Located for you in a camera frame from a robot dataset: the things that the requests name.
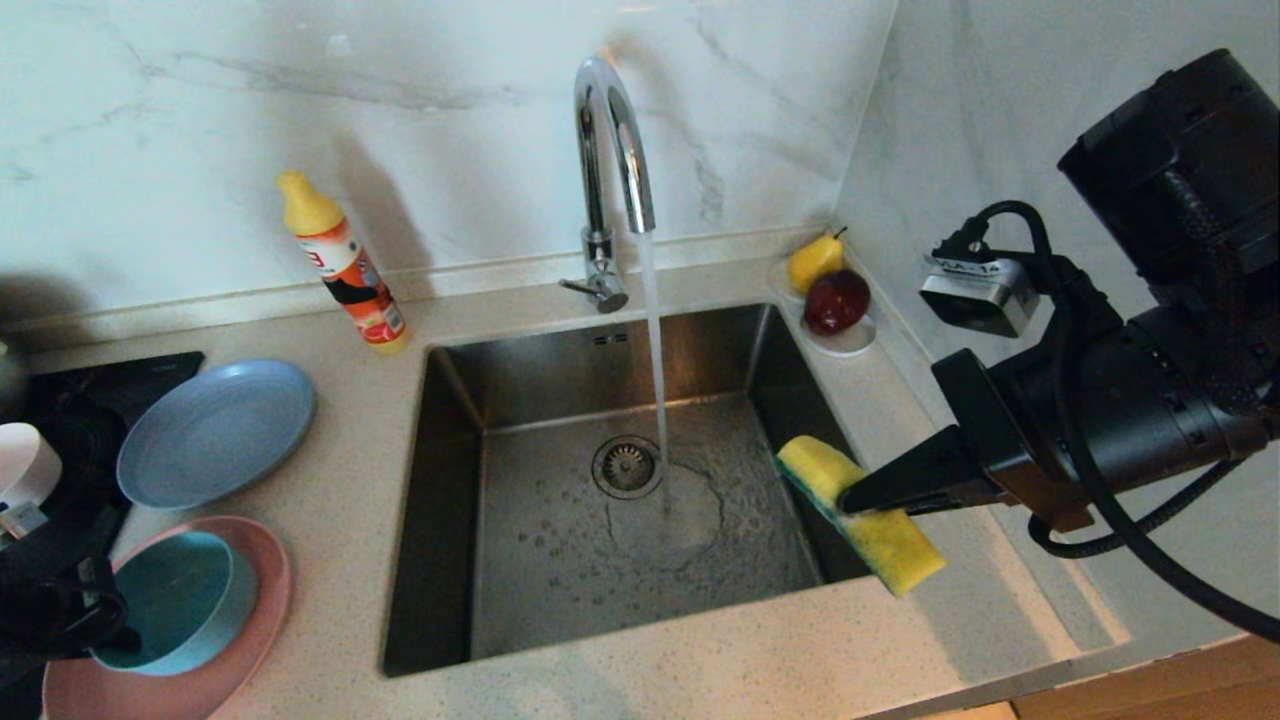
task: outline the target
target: black object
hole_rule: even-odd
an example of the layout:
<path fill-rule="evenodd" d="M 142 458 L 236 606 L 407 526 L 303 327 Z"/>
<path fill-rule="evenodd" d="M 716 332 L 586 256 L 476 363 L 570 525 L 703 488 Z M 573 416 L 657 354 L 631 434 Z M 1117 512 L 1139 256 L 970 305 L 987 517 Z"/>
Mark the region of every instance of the black object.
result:
<path fill-rule="evenodd" d="M 329 288 L 329 295 L 342 305 L 358 305 L 378 300 L 378 288 L 355 286 L 342 278 L 325 279 L 324 286 Z"/>
<path fill-rule="evenodd" d="M 116 487 L 115 457 L 138 418 L 195 377 L 204 359 L 182 352 L 31 378 L 22 421 L 36 425 L 58 451 L 63 475 L 40 507 L 49 521 L 0 550 L 0 707 L 6 716 L 40 714 L 46 659 L 74 655 L 96 638 L 127 642 L 105 564 L 132 505 Z M 84 589 L 93 591 L 90 602 Z"/>
<path fill-rule="evenodd" d="M 1280 424 L 1280 111 L 1226 50 L 1166 73 L 1062 158 L 1158 306 L 1128 323 L 1069 260 L 1053 256 L 1029 205 L 996 204 L 943 243 L 969 261 L 1018 260 L 1055 314 L 1041 343 L 984 368 L 969 351 L 933 373 L 959 425 L 873 473 L 840 498 L 846 512 L 928 512 L 1025 503 L 1032 536 L 1062 556 L 1128 544 L 1180 592 L 1280 642 L 1280 623 L 1204 584 L 1146 537 Z M 993 251 L 986 220 L 1015 213 L 1034 254 Z M 1115 492 L 1217 462 L 1134 523 Z M 1092 524 L 1115 536 L 1083 547 L 1048 529 Z"/>

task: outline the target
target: faucet handle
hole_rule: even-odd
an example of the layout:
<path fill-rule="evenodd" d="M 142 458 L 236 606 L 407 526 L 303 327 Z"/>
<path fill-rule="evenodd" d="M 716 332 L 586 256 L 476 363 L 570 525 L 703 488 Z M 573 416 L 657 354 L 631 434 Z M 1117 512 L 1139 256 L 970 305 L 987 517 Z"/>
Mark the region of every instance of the faucet handle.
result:
<path fill-rule="evenodd" d="M 573 292 L 581 292 L 582 295 L 590 296 L 595 309 L 600 313 L 613 313 L 616 310 L 621 310 L 622 306 L 627 304 L 628 296 L 626 291 L 622 290 L 622 281 L 618 275 L 614 275 L 613 273 L 602 273 L 589 279 L 588 283 L 589 284 L 582 284 L 562 279 L 559 286 L 572 290 Z"/>
<path fill-rule="evenodd" d="M 598 291 L 595 288 L 591 288 L 591 287 L 586 287 L 582 283 L 576 283 L 573 281 L 562 279 L 561 281 L 561 287 L 563 287 L 566 290 L 572 290 L 573 292 L 581 292 L 582 295 L 590 295 L 593 299 L 596 297 L 598 295 L 600 295 L 600 291 Z"/>

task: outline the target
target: dish soap bottle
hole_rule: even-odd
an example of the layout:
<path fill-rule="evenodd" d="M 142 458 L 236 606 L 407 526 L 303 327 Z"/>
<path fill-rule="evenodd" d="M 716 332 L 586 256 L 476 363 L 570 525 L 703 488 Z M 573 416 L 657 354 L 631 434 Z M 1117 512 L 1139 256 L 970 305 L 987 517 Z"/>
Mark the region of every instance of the dish soap bottle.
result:
<path fill-rule="evenodd" d="M 284 225 L 320 272 L 325 287 L 375 351 L 390 355 L 408 345 L 408 328 L 387 283 L 351 232 L 347 215 L 311 187 L 307 176 L 287 170 L 276 178 L 284 193 Z"/>

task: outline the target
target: sink basin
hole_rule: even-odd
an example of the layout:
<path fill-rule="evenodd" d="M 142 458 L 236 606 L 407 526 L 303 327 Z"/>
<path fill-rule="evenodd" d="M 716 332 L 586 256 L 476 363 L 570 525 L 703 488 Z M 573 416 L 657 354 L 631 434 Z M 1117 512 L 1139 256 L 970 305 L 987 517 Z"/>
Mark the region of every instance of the sink basin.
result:
<path fill-rule="evenodd" d="M 662 337 L 668 448 L 643 320 L 431 351 L 388 676 L 868 574 L 774 471 L 797 434 L 852 456 L 778 310 Z"/>

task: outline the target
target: white cup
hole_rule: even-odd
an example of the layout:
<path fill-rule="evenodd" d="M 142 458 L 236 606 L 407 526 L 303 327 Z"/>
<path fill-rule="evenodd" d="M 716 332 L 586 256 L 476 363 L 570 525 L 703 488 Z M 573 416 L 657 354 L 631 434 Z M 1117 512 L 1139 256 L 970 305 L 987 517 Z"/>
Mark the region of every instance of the white cup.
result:
<path fill-rule="evenodd" d="M 63 475 L 63 459 L 35 425 L 0 425 L 0 502 L 17 507 L 38 506 Z"/>

